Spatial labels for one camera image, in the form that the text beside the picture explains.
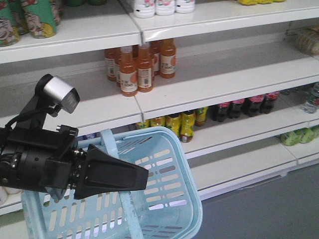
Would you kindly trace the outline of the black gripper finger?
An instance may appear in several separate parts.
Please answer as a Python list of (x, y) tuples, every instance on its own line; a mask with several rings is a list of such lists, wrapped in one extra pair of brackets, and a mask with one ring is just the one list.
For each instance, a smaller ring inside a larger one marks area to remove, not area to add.
[(112, 157), (90, 144), (79, 172), (74, 199), (121, 191), (144, 190), (149, 171)]

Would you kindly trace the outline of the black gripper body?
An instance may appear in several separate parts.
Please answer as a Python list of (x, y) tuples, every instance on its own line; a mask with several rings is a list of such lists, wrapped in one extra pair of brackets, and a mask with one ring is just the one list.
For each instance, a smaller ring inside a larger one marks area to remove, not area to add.
[(80, 179), (85, 152), (77, 148), (77, 136), (78, 129), (66, 125), (57, 131), (1, 128), (1, 186), (61, 199)]

